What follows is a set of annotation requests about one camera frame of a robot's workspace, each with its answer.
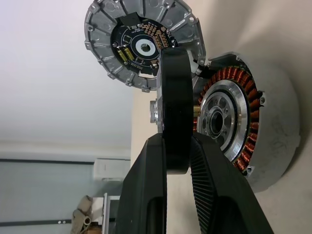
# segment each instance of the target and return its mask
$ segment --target copper coil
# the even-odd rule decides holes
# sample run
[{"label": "copper coil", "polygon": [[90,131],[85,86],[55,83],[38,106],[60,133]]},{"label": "copper coil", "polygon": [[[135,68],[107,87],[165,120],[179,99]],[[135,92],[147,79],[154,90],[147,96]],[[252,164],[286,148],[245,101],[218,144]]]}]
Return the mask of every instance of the copper coil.
[{"label": "copper coil", "polygon": [[252,100],[254,100],[257,97],[258,97],[258,91],[256,89],[252,89],[250,91],[250,93],[248,94],[248,100],[249,101],[252,101]]},{"label": "copper coil", "polygon": [[239,72],[237,73],[237,77],[235,78],[235,80],[236,80],[238,83],[241,82],[244,73],[245,73],[244,70],[239,70]]},{"label": "copper coil", "polygon": [[245,162],[249,163],[250,162],[250,159],[251,159],[251,156],[249,153],[247,153],[246,151],[243,151],[241,153],[241,157],[245,160]]},{"label": "copper coil", "polygon": [[250,128],[254,129],[254,130],[258,130],[259,129],[259,123],[258,122],[250,123]]},{"label": "copper coil", "polygon": [[206,93],[205,91],[201,91],[201,92],[200,92],[200,96],[201,96],[201,97],[204,97],[205,93]]},{"label": "copper coil", "polygon": [[250,117],[253,119],[258,119],[259,118],[259,111],[254,111],[250,113]]},{"label": "copper coil", "polygon": [[222,80],[222,79],[221,79],[221,70],[219,70],[219,71],[216,73],[216,80],[217,80],[217,81]]},{"label": "copper coil", "polygon": [[245,87],[245,91],[246,93],[249,93],[249,91],[252,89],[252,87],[254,86],[254,82],[252,80],[250,80]]},{"label": "copper coil", "polygon": [[212,83],[211,83],[211,79],[210,79],[208,82],[208,88],[210,88],[211,86],[212,86]]},{"label": "copper coil", "polygon": [[232,72],[233,67],[228,67],[228,71],[227,71],[227,75],[226,75],[226,79],[230,79],[231,78],[231,72]]},{"label": "copper coil", "polygon": [[248,136],[248,138],[254,142],[257,141],[257,137],[258,137],[258,135],[256,133],[250,133]]},{"label": "copper coil", "polygon": [[237,72],[238,72],[238,67],[235,67],[232,71],[232,74],[231,74],[231,79],[234,79],[237,75]]},{"label": "copper coil", "polygon": [[249,142],[246,142],[245,148],[246,148],[250,153],[253,153],[253,152],[254,152],[254,145],[251,144],[251,143],[249,143]]},{"label": "copper coil", "polygon": [[249,81],[250,76],[248,74],[245,74],[242,78],[242,81],[240,82],[240,84],[242,86],[245,86],[247,84],[247,82]]},{"label": "copper coil", "polygon": [[221,79],[225,79],[226,78],[226,67],[222,69],[222,75],[221,75]]},{"label": "copper coil", "polygon": [[237,165],[240,171],[244,171],[248,166],[248,164],[241,157],[237,159]]},{"label": "copper coil", "polygon": [[204,91],[206,92],[208,89],[209,89],[209,86],[208,86],[208,84],[206,84],[206,85],[204,86]]},{"label": "copper coil", "polygon": [[216,75],[216,81],[220,81],[221,80],[221,76],[218,76],[218,74]]},{"label": "copper coil", "polygon": [[213,77],[211,77],[211,83],[212,83],[212,84],[215,83],[215,74],[213,75]]},{"label": "copper coil", "polygon": [[255,99],[252,103],[250,103],[250,109],[256,110],[260,108],[260,101],[259,99]]}]

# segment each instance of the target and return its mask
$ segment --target circuit board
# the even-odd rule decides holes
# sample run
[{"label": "circuit board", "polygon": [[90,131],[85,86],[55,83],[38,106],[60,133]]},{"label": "circuit board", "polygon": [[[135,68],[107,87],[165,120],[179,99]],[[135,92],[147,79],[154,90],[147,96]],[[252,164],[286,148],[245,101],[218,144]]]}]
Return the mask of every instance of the circuit board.
[{"label": "circuit board", "polygon": [[118,25],[111,37],[116,58],[131,71],[156,76],[160,50],[177,46],[171,32],[160,23],[141,18],[136,13],[117,20]]}]

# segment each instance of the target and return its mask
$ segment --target resistor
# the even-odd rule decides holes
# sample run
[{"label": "resistor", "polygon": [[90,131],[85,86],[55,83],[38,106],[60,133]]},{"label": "resistor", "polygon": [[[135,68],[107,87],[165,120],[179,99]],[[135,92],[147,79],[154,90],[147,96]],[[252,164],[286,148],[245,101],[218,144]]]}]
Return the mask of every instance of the resistor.
[{"label": "resistor", "polygon": [[127,58],[126,58],[126,56],[124,55],[124,53],[123,53],[121,50],[117,50],[117,52],[118,52],[119,56],[121,57],[121,59],[122,59],[124,62],[128,61]]},{"label": "resistor", "polygon": [[128,58],[129,58],[130,60],[134,60],[134,59],[135,59],[135,58],[133,57],[131,51],[129,50],[129,48],[125,48],[124,51],[126,52]]}]

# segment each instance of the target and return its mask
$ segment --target screw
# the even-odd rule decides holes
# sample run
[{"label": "screw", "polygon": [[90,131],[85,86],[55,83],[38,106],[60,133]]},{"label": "screw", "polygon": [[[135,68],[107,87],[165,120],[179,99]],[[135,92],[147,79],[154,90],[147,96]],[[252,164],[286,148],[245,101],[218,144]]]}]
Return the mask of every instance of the screw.
[{"label": "screw", "polygon": [[260,104],[264,104],[264,103],[265,103],[265,98],[264,97],[260,98]]}]

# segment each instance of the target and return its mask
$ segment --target white ceiling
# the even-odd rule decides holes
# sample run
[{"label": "white ceiling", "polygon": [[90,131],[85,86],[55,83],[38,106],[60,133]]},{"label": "white ceiling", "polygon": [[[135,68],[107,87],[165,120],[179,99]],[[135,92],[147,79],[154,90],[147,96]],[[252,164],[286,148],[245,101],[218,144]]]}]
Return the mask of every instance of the white ceiling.
[{"label": "white ceiling", "polygon": [[108,78],[85,49],[91,3],[1,1],[2,145],[130,149],[133,89]]}]

